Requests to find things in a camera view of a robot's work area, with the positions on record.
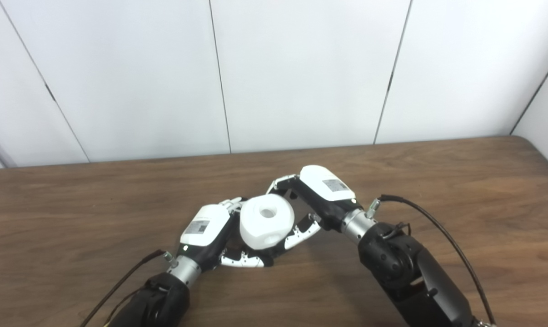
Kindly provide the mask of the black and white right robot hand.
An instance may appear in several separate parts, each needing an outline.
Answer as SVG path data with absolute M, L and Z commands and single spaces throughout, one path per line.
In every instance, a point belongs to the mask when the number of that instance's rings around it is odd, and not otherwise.
M 287 192 L 291 199 L 301 199 L 310 208 L 287 236 L 287 250 L 322 229 L 342 233 L 359 244 L 365 233 L 359 227 L 359 222 L 365 220 L 363 207 L 353 190 L 330 170 L 320 165 L 304 166 L 298 174 L 272 181 L 266 194 L 284 197 Z

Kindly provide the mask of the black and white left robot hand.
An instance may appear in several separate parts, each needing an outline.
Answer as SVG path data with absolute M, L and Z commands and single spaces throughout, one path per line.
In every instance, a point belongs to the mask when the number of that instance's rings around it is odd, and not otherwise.
M 225 199 L 204 205 L 181 234 L 177 256 L 188 258 L 200 273 L 218 265 L 237 268 L 264 268 L 274 264 L 272 257 L 247 246 L 228 246 L 239 232 L 239 213 L 247 198 Z

